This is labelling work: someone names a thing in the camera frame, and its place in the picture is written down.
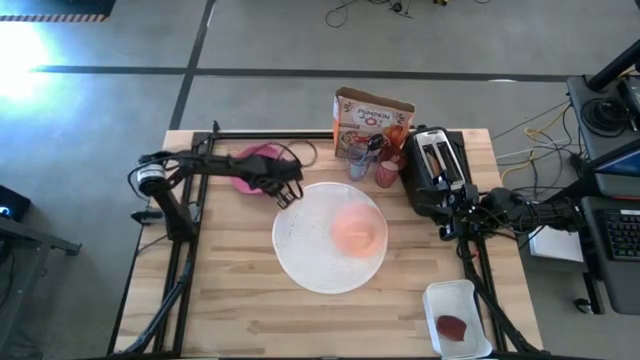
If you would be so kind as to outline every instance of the concrete floor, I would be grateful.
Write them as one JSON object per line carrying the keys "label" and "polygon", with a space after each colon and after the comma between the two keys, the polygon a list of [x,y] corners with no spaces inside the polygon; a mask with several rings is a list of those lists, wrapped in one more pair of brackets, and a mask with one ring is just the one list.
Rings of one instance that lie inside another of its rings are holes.
{"label": "concrete floor", "polygon": [[[82,242],[79,257],[54,255],[30,300],[27,337],[47,359],[104,355],[144,206],[125,174],[162,145],[182,75],[24,74],[27,66],[186,67],[206,0],[121,0],[103,24],[0,23],[0,183],[30,197],[32,226]],[[569,75],[593,73],[637,40],[632,0],[414,1],[413,20],[360,1],[340,29],[324,23],[339,2],[218,0],[201,68],[386,70]],[[28,44],[28,50],[19,48]],[[181,129],[322,129],[332,93],[349,85],[417,105],[416,123],[484,127],[498,134],[565,100],[564,84],[196,76]],[[549,121],[557,112],[538,119]],[[567,117],[575,141],[575,118]],[[549,130],[566,139],[559,124]],[[520,129],[494,142],[500,162],[531,146]],[[551,183],[558,160],[539,166]],[[558,185],[573,179],[562,174]],[[509,176],[532,184],[531,170]],[[635,359],[640,318],[577,313],[580,274],[525,261],[545,348],[558,354]]]}

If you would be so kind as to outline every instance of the pumpkin spice cereal box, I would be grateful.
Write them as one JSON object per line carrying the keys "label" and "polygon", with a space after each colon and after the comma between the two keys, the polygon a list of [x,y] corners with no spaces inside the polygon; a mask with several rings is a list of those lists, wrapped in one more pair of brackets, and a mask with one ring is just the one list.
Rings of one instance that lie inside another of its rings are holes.
{"label": "pumpkin spice cereal box", "polygon": [[333,142],[336,156],[344,157],[349,145],[369,141],[375,134],[385,144],[400,147],[409,133],[415,106],[364,91],[342,87],[333,100]]}

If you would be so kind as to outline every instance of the wooden table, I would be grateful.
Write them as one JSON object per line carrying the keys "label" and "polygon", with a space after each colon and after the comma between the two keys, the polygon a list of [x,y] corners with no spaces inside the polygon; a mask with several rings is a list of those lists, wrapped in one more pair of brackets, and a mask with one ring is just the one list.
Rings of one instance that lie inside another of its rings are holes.
{"label": "wooden table", "polygon": [[[480,191],[500,186],[489,132],[462,132],[474,183]],[[164,149],[188,149],[192,136],[192,131],[169,131]],[[218,140],[214,152],[238,154],[257,142]],[[345,161],[333,156],[332,141],[313,143],[318,161],[305,169],[304,185],[347,183],[376,202],[389,226],[382,267],[371,281],[346,294],[320,295],[301,288],[283,271],[273,250],[271,227],[279,210],[275,202],[238,193],[228,178],[210,177],[183,356],[436,355],[421,295],[434,282],[464,278],[455,254],[456,242],[440,241],[433,222],[414,213],[400,181],[382,189],[370,170],[363,181],[354,183],[347,177]],[[311,157],[309,148],[301,146],[294,151],[303,163]],[[193,189],[195,198],[197,183]],[[174,191],[179,196],[182,189]],[[163,226],[145,228],[140,246],[164,232]],[[500,305],[528,341],[541,348],[516,243],[495,237],[487,247]],[[130,345],[158,309],[170,249],[170,242],[162,241],[138,256],[116,350]],[[169,339],[175,331],[175,308],[169,318]],[[487,336],[492,339],[486,308],[482,315]]]}

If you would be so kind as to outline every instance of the clear plastic cup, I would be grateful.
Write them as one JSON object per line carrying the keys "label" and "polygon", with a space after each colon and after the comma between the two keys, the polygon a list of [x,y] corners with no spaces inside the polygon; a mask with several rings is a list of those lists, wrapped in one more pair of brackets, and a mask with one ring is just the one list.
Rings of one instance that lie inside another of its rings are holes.
{"label": "clear plastic cup", "polygon": [[378,169],[376,170],[376,184],[383,188],[393,185],[400,170],[407,165],[407,156],[396,146],[388,146],[378,154]]}
{"label": "clear plastic cup", "polygon": [[367,151],[366,143],[356,143],[347,149],[347,173],[349,179],[360,181],[367,174],[369,165],[373,162],[374,153]]}

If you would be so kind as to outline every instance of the white container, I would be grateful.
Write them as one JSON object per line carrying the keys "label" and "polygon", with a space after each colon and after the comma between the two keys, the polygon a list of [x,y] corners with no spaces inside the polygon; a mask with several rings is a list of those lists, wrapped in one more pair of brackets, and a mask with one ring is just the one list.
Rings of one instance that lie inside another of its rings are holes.
{"label": "white container", "polygon": [[[473,290],[471,281],[455,280],[431,284],[422,294],[433,350],[443,359],[477,359],[491,353],[491,343],[484,336],[473,301]],[[451,341],[438,333],[436,320],[442,315],[455,316],[467,324],[463,341]]]}

